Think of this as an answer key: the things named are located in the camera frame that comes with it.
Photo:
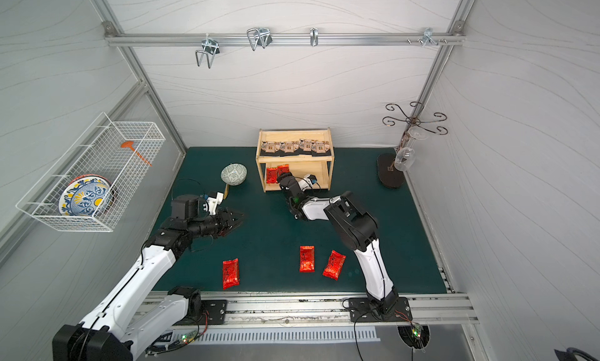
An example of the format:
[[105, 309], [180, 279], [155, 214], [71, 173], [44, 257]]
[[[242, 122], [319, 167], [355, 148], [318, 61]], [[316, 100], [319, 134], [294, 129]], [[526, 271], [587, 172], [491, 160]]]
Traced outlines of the red tea bag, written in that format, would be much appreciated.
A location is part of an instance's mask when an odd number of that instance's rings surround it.
[[327, 266], [323, 270], [323, 276], [337, 281], [341, 275], [345, 260], [345, 255], [333, 250], [328, 259]]
[[241, 283], [239, 259], [223, 261], [222, 272], [223, 290], [239, 286]]
[[312, 273], [315, 271], [315, 247], [301, 246], [299, 248], [300, 262], [299, 271], [301, 273]]
[[276, 167], [267, 167], [266, 169], [266, 183], [276, 184], [278, 182], [278, 169]]
[[289, 174], [290, 172], [290, 167], [288, 164], [284, 164], [284, 165], [279, 165], [277, 167], [277, 178], [284, 176], [286, 174]]

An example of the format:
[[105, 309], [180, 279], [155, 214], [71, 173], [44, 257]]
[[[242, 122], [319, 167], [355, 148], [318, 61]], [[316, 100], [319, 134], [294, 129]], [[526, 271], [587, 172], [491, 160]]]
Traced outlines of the brown tea bag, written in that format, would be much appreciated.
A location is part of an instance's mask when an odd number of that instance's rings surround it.
[[297, 156], [300, 154], [301, 148], [298, 141], [281, 142], [280, 151], [282, 156]]
[[313, 140], [301, 139], [298, 141], [298, 151], [303, 155], [313, 154]]
[[283, 150], [281, 149], [281, 142], [270, 142], [263, 141], [260, 144], [260, 156], [281, 156], [283, 154]]
[[324, 140], [312, 140], [311, 152], [313, 156], [330, 156], [331, 143]]

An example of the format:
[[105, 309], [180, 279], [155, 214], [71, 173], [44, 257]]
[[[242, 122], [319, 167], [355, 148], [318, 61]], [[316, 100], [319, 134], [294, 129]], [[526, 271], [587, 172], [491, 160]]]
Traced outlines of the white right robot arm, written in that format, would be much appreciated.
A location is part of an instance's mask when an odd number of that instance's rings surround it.
[[342, 243], [355, 253], [365, 278], [367, 297], [379, 314], [394, 309], [398, 292], [381, 256], [379, 224], [355, 194], [346, 191], [331, 198], [315, 197], [308, 193], [312, 182], [291, 173], [280, 175], [277, 183], [295, 219], [329, 221]]

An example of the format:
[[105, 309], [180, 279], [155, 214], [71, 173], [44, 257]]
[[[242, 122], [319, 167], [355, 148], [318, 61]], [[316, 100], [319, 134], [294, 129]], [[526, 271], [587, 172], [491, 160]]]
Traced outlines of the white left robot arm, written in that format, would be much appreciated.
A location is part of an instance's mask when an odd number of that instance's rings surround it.
[[224, 237], [240, 227], [243, 215], [224, 208], [199, 217], [177, 210], [143, 244], [134, 265], [115, 288], [76, 325], [63, 325], [52, 340], [54, 360], [135, 360], [172, 325], [209, 322], [201, 294], [177, 287], [138, 320], [134, 315], [161, 277], [191, 249], [195, 239]]

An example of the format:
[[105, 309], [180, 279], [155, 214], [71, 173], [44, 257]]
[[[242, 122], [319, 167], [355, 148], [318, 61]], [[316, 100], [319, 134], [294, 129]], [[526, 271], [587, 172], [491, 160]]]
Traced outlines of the wooden two-tier shelf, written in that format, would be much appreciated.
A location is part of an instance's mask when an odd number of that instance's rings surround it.
[[[301, 139], [324, 140], [331, 143], [330, 156], [313, 156], [299, 154], [297, 156], [260, 156], [260, 144], [263, 141], [270, 142], [291, 142]], [[259, 179], [261, 181], [262, 190], [264, 192], [274, 192], [280, 189], [278, 183], [266, 183], [267, 167], [278, 167], [279, 165], [288, 164], [290, 172], [299, 178], [308, 174], [314, 174], [317, 177], [321, 189], [331, 189], [331, 181], [334, 170], [334, 146], [331, 130], [288, 130], [288, 131], [260, 131], [256, 148], [256, 165], [259, 171]]]

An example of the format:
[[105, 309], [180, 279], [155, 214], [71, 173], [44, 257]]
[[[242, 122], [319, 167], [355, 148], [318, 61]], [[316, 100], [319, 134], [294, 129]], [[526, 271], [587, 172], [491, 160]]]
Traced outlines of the patterned ceramic bowl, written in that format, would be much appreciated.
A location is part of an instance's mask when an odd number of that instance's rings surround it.
[[247, 168], [244, 165], [232, 163], [223, 168], [220, 177], [225, 184], [229, 186], [238, 186], [245, 181], [247, 173]]

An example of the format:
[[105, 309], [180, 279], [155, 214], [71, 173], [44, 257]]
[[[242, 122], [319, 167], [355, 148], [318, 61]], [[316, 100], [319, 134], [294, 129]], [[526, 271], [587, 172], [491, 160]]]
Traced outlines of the green table mat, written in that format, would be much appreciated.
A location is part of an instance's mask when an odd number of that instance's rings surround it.
[[[330, 197], [353, 192], [379, 224], [381, 255], [389, 277], [403, 294], [443, 294], [439, 272], [428, 236], [412, 194], [407, 187], [389, 189], [378, 179], [379, 148], [336, 148]], [[166, 195], [202, 195], [221, 191], [220, 174], [231, 163], [240, 163], [247, 178], [231, 188], [223, 205], [245, 215], [242, 225], [223, 238], [200, 238], [191, 250], [168, 270], [156, 290], [177, 286], [203, 292], [222, 289], [223, 261], [239, 259], [243, 292], [358, 292], [366, 290], [359, 262], [330, 223], [296, 220], [284, 195], [264, 192], [253, 148], [190, 148], [175, 176], [167, 182]], [[299, 248], [315, 247], [315, 271], [299, 271]], [[346, 256], [339, 279], [323, 276], [332, 251]]]

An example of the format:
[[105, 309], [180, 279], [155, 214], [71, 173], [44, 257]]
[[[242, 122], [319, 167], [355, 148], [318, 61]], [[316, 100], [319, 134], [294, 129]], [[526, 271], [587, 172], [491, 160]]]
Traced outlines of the metal scroll cup stand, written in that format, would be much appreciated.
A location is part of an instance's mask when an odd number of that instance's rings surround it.
[[389, 103], [385, 106], [389, 112], [400, 111], [402, 117], [386, 116], [382, 123], [387, 127], [393, 127], [397, 123], [407, 126], [399, 145], [394, 153], [382, 153], [377, 158], [377, 177], [384, 187], [398, 189], [406, 182], [406, 172], [414, 164], [417, 152], [414, 145], [417, 141], [423, 141], [431, 135], [444, 136], [448, 129], [441, 125], [448, 117], [441, 112], [433, 113], [433, 120], [422, 121], [417, 116], [409, 116], [400, 105]]

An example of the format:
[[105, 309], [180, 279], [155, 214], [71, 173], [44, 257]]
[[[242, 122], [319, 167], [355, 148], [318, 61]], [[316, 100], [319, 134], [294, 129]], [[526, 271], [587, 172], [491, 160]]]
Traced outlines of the blue yellow patterned plate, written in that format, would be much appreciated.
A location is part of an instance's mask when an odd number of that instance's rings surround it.
[[71, 182], [59, 197], [59, 213], [69, 217], [92, 217], [106, 212], [114, 195], [109, 181], [84, 175]]

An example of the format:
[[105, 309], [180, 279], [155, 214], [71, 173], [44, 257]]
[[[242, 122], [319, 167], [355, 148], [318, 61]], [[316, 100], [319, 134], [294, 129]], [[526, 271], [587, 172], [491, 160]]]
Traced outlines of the metal loop hook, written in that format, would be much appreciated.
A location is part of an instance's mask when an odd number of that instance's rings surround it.
[[269, 28], [248, 29], [246, 36], [253, 52], [256, 51], [258, 47], [266, 48], [273, 42], [273, 37]]

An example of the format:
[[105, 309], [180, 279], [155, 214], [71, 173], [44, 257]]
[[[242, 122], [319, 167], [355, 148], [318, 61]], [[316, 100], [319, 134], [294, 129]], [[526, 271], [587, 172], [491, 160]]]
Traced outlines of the small metal hook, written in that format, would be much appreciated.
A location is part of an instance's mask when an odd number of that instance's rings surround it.
[[317, 47], [317, 45], [319, 45], [319, 31], [317, 28], [311, 28], [309, 30], [309, 43], [311, 47]]

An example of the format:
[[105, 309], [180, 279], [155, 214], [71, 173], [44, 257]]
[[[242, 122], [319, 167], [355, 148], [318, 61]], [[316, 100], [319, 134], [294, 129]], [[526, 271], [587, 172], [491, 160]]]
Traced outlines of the metal double hook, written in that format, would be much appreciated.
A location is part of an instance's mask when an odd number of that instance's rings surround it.
[[201, 41], [200, 49], [195, 51], [195, 59], [197, 66], [200, 67], [202, 63], [211, 69], [213, 66], [216, 55], [220, 53], [220, 45], [218, 41], [206, 35], [205, 39]]

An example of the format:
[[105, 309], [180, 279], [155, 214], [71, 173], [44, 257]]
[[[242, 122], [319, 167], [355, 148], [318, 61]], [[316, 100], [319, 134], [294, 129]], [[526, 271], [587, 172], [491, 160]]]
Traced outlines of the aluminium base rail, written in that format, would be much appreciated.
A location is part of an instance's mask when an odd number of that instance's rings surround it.
[[[138, 320], [156, 308], [167, 296], [150, 293], [138, 308], [134, 319]], [[201, 295], [203, 300], [225, 299], [228, 301], [225, 328], [252, 328], [261, 326], [345, 326], [351, 325], [350, 313], [342, 302], [347, 298], [366, 298], [358, 295], [267, 295], [261, 292], [233, 292], [218, 295], [210, 292]], [[408, 295], [412, 321], [389, 322], [399, 325], [465, 324], [477, 323], [478, 317], [467, 295]], [[183, 320], [175, 323], [178, 326]]]

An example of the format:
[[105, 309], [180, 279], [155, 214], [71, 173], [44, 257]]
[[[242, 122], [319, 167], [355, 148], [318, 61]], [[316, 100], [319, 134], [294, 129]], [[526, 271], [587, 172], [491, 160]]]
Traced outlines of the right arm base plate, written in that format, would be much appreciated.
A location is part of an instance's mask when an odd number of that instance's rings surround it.
[[406, 297], [392, 291], [382, 301], [370, 296], [347, 298], [342, 302], [353, 323], [411, 322], [413, 315]]

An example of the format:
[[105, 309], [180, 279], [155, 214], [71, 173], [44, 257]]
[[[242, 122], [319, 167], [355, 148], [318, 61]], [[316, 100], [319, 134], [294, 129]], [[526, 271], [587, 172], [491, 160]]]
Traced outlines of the aluminium top rail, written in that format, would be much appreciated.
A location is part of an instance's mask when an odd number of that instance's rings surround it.
[[[420, 38], [417, 33], [323, 33], [319, 31], [317, 47], [369, 47], [369, 46], [420, 46], [409, 45], [407, 39]], [[250, 47], [246, 34], [122, 34], [106, 37], [112, 47], [200, 47], [201, 41], [209, 35], [218, 41], [220, 48]], [[309, 32], [272, 33], [270, 47], [311, 47]], [[447, 45], [462, 45], [467, 37], [464, 34], [434, 33], [436, 38], [445, 38]]]

